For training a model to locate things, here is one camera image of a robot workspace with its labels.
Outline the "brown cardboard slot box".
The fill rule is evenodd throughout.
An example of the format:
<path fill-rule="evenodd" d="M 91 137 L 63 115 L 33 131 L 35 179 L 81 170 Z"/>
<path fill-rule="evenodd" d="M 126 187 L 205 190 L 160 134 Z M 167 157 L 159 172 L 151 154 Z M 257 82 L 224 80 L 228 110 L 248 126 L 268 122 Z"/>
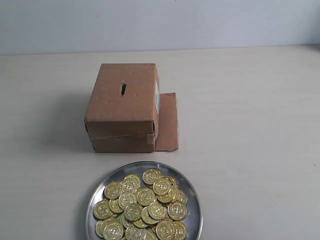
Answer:
<path fill-rule="evenodd" d="M 179 148 L 177 98 L 161 93 L 154 63 L 103 63 L 84 115 L 96 153 Z"/>

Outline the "gold coin top of pile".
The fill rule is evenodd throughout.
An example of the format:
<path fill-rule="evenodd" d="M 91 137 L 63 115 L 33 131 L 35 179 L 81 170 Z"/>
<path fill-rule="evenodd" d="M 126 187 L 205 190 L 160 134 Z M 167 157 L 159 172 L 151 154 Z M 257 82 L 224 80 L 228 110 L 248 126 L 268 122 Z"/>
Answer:
<path fill-rule="evenodd" d="M 146 185 L 153 185 L 161 177 L 161 172 L 155 168 L 148 168 L 142 175 L 142 180 Z"/>

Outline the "gold coin upper right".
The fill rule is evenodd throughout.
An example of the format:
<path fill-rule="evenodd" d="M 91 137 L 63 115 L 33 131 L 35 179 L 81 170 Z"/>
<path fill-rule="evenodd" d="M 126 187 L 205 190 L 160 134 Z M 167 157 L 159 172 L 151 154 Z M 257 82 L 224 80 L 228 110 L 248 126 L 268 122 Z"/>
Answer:
<path fill-rule="evenodd" d="M 165 178 L 159 178 L 154 182 L 152 188 L 156 195 L 164 196 L 171 190 L 171 183 Z"/>

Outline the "gold coin centre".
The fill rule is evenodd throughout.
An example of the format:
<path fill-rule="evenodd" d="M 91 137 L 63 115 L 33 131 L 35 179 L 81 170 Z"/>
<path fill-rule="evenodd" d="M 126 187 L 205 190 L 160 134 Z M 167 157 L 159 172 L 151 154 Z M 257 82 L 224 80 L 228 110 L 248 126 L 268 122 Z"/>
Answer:
<path fill-rule="evenodd" d="M 141 188 L 137 192 L 137 202 L 142 206 L 148 206 L 155 201 L 156 195 L 150 188 Z"/>

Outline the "round steel plate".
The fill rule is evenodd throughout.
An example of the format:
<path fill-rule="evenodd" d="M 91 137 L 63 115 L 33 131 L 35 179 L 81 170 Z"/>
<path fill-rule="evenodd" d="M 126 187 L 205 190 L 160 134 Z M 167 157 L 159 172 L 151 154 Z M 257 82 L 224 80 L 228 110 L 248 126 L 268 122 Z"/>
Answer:
<path fill-rule="evenodd" d="M 203 212 L 200 204 L 198 194 L 192 183 L 177 169 L 170 165 L 156 162 L 156 161 L 137 161 L 123 165 L 109 173 L 107 173 L 101 180 L 93 192 L 86 210 L 85 216 L 85 237 L 87 240 L 100 240 L 101 238 L 96 234 L 95 226 L 98 220 L 94 217 L 94 205 L 103 199 L 104 188 L 111 182 L 122 180 L 129 174 L 136 174 L 142 176 L 143 172 L 149 168 L 160 170 L 166 176 L 174 177 L 178 181 L 179 188 L 187 196 L 187 217 L 182 221 L 188 230 L 188 240 L 199 240 L 201 238 L 203 228 Z"/>

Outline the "gold coin upper left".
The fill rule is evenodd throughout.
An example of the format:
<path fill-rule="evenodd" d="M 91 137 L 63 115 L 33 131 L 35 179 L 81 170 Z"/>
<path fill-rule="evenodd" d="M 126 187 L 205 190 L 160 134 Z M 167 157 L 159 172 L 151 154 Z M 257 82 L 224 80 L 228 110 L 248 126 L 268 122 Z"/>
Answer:
<path fill-rule="evenodd" d="M 123 188 L 120 182 L 111 182 L 105 187 L 103 193 L 107 199 L 115 200 L 123 193 Z"/>

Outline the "gold coin right side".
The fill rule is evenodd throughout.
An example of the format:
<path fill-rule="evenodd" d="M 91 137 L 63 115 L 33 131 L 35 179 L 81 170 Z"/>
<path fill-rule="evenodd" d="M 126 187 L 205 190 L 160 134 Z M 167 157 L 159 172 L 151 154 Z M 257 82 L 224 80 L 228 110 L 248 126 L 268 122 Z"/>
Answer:
<path fill-rule="evenodd" d="M 167 206 L 167 213 L 174 221 L 181 221 L 187 216 L 188 208 L 183 202 L 175 201 Z"/>

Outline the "gold coin far left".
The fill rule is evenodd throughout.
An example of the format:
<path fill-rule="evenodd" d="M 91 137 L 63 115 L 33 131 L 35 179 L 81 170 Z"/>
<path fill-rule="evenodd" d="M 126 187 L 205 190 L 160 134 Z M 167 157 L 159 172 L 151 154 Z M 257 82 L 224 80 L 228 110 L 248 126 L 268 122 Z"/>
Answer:
<path fill-rule="evenodd" d="M 103 199 L 97 202 L 93 207 L 93 215 L 98 220 L 105 220 L 113 215 L 113 212 L 110 210 L 109 201 Z"/>

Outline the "gold coin bottom right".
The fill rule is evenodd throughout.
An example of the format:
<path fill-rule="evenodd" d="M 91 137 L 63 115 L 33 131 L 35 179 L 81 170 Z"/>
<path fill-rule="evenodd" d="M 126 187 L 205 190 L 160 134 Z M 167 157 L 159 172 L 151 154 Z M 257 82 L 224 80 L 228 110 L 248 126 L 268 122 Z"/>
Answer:
<path fill-rule="evenodd" d="M 173 240 L 176 228 L 170 220 L 160 220 L 156 226 L 156 235 L 160 240 Z"/>

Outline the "gold coin bottom left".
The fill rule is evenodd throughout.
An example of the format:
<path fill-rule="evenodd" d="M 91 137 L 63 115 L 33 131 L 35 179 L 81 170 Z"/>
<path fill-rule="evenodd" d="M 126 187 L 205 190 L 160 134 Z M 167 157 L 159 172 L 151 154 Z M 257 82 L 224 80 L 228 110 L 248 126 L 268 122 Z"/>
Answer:
<path fill-rule="evenodd" d="M 118 220 L 108 220 L 102 231 L 105 240 L 120 240 L 124 235 L 124 227 Z"/>

